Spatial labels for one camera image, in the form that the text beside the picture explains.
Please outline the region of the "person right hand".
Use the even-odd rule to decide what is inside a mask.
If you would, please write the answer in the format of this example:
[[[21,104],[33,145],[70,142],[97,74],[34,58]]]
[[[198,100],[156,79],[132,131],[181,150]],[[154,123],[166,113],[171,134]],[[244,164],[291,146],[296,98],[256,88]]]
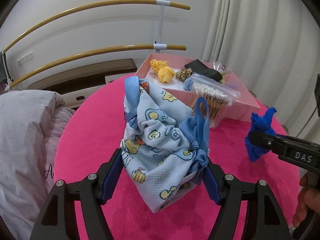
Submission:
[[[309,176],[304,174],[300,179],[299,185],[302,190],[298,194],[298,204],[295,214],[293,215],[292,224],[296,228],[300,223],[306,219],[308,209],[320,213],[320,196],[319,191],[308,185]]]

